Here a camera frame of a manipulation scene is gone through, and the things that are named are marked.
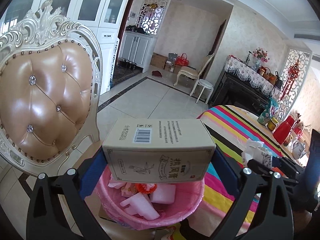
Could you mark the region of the white L-shaped foam piece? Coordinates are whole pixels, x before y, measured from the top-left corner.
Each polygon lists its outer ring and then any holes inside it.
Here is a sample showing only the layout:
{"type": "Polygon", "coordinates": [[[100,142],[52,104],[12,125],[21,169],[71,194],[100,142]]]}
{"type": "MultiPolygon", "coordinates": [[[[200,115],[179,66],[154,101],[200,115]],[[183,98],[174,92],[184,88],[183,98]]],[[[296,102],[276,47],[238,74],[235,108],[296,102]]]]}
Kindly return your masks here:
{"type": "Polygon", "coordinates": [[[160,214],[154,209],[149,198],[142,193],[137,193],[130,198],[120,202],[120,206],[124,207],[124,211],[129,215],[139,215],[146,220],[156,220],[160,214]]]}

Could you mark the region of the orange foam net large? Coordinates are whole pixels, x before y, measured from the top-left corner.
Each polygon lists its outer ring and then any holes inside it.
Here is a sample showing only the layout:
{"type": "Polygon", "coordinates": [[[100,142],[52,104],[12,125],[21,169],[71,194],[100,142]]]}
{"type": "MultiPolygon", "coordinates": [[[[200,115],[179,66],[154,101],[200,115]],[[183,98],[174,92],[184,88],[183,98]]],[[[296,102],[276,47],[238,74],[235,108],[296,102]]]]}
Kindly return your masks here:
{"type": "Polygon", "coordinates": [[[149,184],[143,184],[143,183],[135,183],[135,187],[138,192],[142,194],[151,194],[156,191],[157,184],[149,183],[149,184]]]}

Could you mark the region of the white foam block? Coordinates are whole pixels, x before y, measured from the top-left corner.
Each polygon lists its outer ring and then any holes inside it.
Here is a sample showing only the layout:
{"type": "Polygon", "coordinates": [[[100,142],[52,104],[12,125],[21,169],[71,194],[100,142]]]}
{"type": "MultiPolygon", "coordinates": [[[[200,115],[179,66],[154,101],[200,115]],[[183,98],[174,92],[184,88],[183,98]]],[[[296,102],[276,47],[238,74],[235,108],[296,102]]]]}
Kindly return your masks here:
{"type": "Polygon", "coordinates": [[[176,185],[158,184],[157,189],[150,194],[150,201],[157,204],[173,204],[175,201],[176,185]]]}

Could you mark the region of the beige cardboard box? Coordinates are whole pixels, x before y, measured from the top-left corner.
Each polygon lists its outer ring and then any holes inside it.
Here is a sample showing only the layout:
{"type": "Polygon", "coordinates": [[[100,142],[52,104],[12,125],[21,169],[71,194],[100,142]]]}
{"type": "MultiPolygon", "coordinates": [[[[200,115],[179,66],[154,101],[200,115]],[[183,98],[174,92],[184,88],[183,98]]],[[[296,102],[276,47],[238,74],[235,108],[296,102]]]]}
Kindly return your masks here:
{"type": "Polygon", "coordinates": [[[216,144],[199,119],[118,119],[102,147],[114,179],[172,184],[202,180],[216,144]]]}

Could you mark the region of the pink lined trash bin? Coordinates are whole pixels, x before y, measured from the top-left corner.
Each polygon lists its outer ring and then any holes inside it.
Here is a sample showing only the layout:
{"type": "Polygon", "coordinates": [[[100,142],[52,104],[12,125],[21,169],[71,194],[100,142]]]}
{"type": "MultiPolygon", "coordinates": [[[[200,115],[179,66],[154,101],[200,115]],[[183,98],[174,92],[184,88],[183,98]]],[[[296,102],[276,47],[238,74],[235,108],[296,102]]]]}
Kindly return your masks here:
{"type": "Polygon", "coordinates": [[[135,230],[178,223],[194,213],[204,197],[204,180],[201,180],[176,184],[171,204],[152,203],[142,193],[126,198],[122,196],[121,189],[108,186],[111,177],[110,169],[105,168],[95,187],[101,206],[110,219],[135,230]]]}

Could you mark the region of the white porcelain teapot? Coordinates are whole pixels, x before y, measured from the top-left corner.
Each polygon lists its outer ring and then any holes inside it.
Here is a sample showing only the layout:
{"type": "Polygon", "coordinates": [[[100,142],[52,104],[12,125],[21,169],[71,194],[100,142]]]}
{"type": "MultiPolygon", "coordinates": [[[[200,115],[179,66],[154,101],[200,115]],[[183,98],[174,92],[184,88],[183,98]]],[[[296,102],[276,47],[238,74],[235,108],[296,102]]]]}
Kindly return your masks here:
{"type": "Polygon", "coordinates": [[[295,160],[300,159],[306,154],[306,143],[295,138],[292,143],[292,156],[295,160]]]}

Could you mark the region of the red thermos jug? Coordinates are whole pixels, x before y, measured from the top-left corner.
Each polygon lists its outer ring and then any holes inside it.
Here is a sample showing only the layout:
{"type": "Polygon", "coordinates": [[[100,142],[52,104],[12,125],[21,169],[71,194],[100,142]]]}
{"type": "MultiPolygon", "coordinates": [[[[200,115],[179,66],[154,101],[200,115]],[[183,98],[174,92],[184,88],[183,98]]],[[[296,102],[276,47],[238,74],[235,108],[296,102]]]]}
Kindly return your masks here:
{"type": "Polygon", "coordinates": [[[275,130],[273,133],[274,139],[278,144],[283,144],[285,139],[291,132],[292,127],[295,124],[295,118],[290,114],[275,130]]]}

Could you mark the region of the yellow lid jar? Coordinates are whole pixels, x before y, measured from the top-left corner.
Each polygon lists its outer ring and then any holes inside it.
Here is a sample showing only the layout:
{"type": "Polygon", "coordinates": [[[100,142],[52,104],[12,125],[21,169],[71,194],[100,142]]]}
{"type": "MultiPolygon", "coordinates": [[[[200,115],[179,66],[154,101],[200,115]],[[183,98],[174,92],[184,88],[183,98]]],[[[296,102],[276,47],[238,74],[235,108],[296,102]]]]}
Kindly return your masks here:
{"type": "Polygon", "coordinates": [[[272,117],[272,118],[269,120],[269,122],[267,123],[267,128],[268,128],[271,132],[273,132],[273,131],[276,129],[276,127],[278,126],[278,124],[279,124],[279,122],[278,122],[277,118],[272,117]]]}

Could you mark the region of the teal snack bag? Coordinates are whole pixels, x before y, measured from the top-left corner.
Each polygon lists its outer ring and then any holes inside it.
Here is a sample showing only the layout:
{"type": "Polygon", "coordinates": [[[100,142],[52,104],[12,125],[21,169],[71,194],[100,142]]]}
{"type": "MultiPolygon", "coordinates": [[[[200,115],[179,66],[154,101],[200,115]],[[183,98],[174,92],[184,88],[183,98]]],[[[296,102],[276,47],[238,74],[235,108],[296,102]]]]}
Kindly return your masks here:
{"type": "Polygon", "coordinates": [[[274,98],[271,98],[267,107],[259,115],[257,122],[265,126],[271,120],[271,118],[277,113],[278,109],[279,106],[277,101],[274,98]]]}

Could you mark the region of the striped colourful tablecloth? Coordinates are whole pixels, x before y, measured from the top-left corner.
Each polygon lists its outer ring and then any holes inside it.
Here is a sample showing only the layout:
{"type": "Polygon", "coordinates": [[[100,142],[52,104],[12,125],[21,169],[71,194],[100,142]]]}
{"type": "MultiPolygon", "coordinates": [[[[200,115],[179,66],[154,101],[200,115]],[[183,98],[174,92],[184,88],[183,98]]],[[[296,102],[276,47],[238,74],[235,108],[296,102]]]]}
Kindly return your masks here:
{"type": "MultiPolygon", "coordinates": [[[[198,117],[210,130],[225,155],[242,165],[241,153],[248,139],[262,141],[274,155],[292,159],[292,154],[277,143],[273,134],[257,122],[257,116],[235,106],[215,106],[198,117]]],[[[234,197],[227,193],[215,169],[208,167],[204,177],[204,197],[196,211],[187,220],[191,229],[209,236],[222,221],[233,204],[234,197]]]]}

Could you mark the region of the black handbag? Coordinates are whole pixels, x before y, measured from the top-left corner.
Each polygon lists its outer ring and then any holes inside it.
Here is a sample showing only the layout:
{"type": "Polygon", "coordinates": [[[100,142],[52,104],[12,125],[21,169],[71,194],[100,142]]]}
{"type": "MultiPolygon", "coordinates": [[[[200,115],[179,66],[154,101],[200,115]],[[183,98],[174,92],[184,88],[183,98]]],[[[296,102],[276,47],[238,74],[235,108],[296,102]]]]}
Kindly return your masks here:
{"type": "Polygon", "coordinates": [[[282,79],[279,77],[279,73],[277,72],[277,71],[275,71],[275,75],[276,75],[276,81],[275,81],[275,86],[279,89],[279,90],[281,90],[281,88],[282,88],[282,85],[283,85],[283,81],[282,81],[282,79]]]}

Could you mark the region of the red Chinese knot ornament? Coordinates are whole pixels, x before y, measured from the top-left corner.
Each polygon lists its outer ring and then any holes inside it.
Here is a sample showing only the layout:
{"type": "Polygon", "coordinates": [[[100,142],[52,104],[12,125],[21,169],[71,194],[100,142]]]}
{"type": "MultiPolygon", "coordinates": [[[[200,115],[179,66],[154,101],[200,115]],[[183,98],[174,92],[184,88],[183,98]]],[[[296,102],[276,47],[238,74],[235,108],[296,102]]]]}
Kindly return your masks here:
{"type": "Polygon", "coordinates": [[[287,81],[286,81],[285,86],[283,88],[283,93],[281,95],[280,100],[283,100],[285,95],[289,94],[289,92],[293,86],[294,81],[298,78],[299,71],[300,71],[299,70],[299,63],[300,63],[300,60],[298,59],[293,65],[291,65],[289,67],[287,81]]]}

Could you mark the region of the black piano with lace cover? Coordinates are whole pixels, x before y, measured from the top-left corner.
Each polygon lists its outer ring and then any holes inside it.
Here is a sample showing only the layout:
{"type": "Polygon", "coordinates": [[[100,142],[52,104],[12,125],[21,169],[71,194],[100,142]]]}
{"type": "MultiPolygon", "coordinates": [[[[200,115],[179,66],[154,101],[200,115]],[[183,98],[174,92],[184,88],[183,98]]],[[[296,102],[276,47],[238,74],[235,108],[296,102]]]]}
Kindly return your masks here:
{"type": "Polygon", "coordinates": [[[211,107],[232,105],[259,116],[280,90],[238,59],[227,56],[210,97],[211,107]]]}

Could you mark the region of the pink flower vase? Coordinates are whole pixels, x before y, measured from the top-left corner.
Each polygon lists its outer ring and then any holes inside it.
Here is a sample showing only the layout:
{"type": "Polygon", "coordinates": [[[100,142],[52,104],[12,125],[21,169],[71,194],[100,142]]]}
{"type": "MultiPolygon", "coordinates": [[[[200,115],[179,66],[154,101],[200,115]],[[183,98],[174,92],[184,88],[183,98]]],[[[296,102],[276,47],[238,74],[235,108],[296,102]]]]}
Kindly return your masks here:
{"type": "Polygon", "coordinates": [[[262,63],[267,63],[270,60],[268,51],[264,51],[263,48],[260,47],[253,51],[253,57],[255,59],[254,66],[256,70],[262,66],[262,63]]]}

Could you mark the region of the white round stool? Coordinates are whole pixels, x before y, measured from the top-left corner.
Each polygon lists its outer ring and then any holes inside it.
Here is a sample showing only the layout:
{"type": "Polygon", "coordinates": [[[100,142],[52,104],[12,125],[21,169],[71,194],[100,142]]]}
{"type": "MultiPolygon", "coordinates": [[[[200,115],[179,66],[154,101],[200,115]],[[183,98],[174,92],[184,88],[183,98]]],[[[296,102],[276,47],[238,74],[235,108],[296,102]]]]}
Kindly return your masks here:
{"type": "Polygon", "coordinates": [[[202,96],[203,92],[205,89],[209,90],[209,95],[207,96],[206,98],[206,101],[205,101],[205,104],[208,104],[209,102],[209,99],[210,97],[212,96],[212,93],[214,91],[214,86],[208,82],[207,80],[204,80],[204,79],[198,79],[196,82],[195,82],[195,85],[193,86],[193,89],[191,90],[191,93],[189,94],[190,96],[193,95],[193,93],[195,92],[197,86],[201,86],[202,89],[199,93],[199,96],[197,97],[197,100],[196,100],[196,103],[198,103],[198,101],[200,100],[200,97],[202,96]]]}

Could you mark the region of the ornate leather dining chair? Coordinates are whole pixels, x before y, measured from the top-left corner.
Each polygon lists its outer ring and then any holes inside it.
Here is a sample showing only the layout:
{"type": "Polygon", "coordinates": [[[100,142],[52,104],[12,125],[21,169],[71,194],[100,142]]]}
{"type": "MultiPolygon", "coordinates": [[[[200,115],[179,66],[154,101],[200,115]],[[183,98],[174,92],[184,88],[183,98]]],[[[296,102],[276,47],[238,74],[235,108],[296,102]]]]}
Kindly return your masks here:
{"type": "Polygon", "coordinates": [[[99,43],[52,3],[1,36],[1,157],[34,177],[57,175],[84,139],[100,139],[99,43]]]}

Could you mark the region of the cream side chair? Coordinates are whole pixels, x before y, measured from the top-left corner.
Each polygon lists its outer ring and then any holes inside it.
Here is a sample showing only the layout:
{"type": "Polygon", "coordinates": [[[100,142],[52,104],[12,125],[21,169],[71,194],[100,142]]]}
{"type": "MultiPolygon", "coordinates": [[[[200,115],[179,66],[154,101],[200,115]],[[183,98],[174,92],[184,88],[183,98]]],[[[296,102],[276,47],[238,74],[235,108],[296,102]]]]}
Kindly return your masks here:
{"type": "Polygon", "coordinates": [[[178,81],[179,81],[179,78],[181,75],[184,75],[184,76],[186,76],[190,79],[193,79],[193,80],[198,80],[200,78],[201,74],[204,72],[205,68],[210,63],[210,61],[214,58],[214,56],[215,56],[215,54],[213,53],[212,55],[208,55],[207,57],[205,57],[203,64],[199,70],[195,70],[195,69],[188,67],[188,66],[181,67],[178,74],[177,74],[177,78],[176,78],[176,82],[174,83],[174,86],[176,86],[178,84],[178,81]]]}

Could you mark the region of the red handbag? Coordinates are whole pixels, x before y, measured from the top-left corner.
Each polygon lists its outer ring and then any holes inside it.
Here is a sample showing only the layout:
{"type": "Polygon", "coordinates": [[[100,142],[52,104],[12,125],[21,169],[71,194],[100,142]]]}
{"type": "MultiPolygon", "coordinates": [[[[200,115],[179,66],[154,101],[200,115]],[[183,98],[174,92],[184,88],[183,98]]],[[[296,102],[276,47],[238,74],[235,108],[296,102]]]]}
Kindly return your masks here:
{"type": "Polygon", "coordinates": [[[186,53],[182,53],[182,55],[178,56],[175,60],[175,64],[179,66],[189,66],[189,60],[186,53]]]}

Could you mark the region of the blue white patterned panel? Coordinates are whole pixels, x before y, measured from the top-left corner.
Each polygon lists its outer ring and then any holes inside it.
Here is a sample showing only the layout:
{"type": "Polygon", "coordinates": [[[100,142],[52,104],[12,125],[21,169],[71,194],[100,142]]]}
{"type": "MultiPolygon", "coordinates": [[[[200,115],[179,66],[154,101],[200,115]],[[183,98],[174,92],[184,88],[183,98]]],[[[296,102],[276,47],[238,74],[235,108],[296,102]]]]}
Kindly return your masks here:
{"type": "Polygon", "coordinates": [[[107,91],[110,91],[112,87],[112,80],[113,80],[113,75],[114,75],[114,68],[116,66],[116,61],[117,61],[117,53],[118,53],[118,48],[119,48],[119,42],[120,39],[116,38],[116,41],[114,43],[114,48],[112,50],[112,59],[111,59],[111,70],[110,70],[110,78],[109,78],[109,84],[107,87],[107,91]]]}

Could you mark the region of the cardboard box on floor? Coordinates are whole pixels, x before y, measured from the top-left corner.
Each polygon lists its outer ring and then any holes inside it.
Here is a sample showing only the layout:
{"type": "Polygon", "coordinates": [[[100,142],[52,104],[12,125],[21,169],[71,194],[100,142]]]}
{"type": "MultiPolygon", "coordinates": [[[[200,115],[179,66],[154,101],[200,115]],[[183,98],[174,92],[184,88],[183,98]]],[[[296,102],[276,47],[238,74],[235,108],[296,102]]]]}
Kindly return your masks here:
{"type": "Polygon", "coordinates": [[[164,69],[168,57],[153,53],[150,64],[154,67],[164,69]]]}

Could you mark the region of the white shoe cabinet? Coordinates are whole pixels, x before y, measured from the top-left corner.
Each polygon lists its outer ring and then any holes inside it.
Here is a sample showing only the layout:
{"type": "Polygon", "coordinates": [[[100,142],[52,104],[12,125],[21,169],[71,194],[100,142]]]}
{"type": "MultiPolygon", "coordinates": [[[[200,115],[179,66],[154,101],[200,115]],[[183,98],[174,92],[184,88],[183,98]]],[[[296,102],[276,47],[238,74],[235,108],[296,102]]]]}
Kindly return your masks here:
{"type": "Polygon", "coordinates": [[[121,40],[119,59],[126,59],[142,68],[142,73],[149,70],[151,58],[157,37],[154,35],[141,34],[125,31],[121,40]]]}

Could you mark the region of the white glass door cabinet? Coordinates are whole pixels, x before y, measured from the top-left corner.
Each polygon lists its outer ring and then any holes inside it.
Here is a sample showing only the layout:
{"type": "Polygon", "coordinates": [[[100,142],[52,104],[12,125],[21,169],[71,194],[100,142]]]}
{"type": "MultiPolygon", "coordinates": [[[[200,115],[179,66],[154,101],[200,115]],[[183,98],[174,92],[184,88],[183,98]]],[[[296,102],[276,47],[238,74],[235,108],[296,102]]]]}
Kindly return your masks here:
{"type": "MultiPolygon", "coordinates": [[[[17,24],[29,10],[36,11],[46,0],[12,0],[1,16],[1,33],[17,24]]],[[[101,94],[107,91],[112,50],[118,37],[128,0],[52,0],[54,9],[89,27],[95,34],[103,57],[101,94]]]]}

